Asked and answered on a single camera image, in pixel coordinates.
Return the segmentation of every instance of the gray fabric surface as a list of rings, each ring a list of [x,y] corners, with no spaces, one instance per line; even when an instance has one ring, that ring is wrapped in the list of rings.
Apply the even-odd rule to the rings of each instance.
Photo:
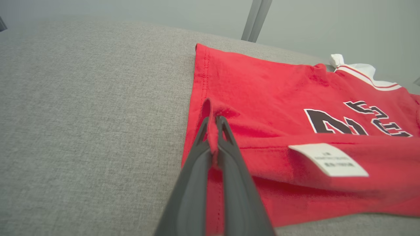
[[[54,21],[0,33],[0,235],[152,235],[180,171],[194,46],[320,59],[139,22]],[[282,235],[416,235],[354,215]]]

